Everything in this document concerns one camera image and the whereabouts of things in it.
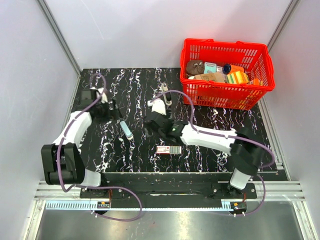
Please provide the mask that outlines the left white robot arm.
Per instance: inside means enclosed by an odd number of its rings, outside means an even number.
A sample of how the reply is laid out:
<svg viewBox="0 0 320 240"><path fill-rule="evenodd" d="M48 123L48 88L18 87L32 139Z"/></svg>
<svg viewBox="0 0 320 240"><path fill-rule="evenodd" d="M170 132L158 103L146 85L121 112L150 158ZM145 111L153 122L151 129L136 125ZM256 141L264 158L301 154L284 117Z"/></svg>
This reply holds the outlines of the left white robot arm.
<svg viewBox="0 0 320 240"><path fill-rule="evenodd" d="M67 125L51 144L41 148L44 179L48 185L81 185L91 187L98 198L107 195L108 185L99 172L86 169L80 143L94 121L109 122L121 118L114 99L109 100L104 88L85 89L80 104L70 114Z"/></svg>

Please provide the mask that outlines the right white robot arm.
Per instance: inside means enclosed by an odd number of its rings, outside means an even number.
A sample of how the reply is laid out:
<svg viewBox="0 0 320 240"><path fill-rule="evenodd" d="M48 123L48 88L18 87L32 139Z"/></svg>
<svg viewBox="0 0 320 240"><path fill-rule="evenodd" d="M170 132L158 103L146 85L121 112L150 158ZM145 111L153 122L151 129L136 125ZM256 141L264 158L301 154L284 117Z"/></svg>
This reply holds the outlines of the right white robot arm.
<svg viewBox="0 0 320 240"><path fill-rule="evenodd" d="M190 123L174 121L157 112L144 117L143 125L148 135L158 135L170 144L205 147L230 156L234 170L227 192L233 198L245 193L247 182L258 173L264 156L264 150L246 136L245 129L223 131L197 126L194 130Z"/></svg>

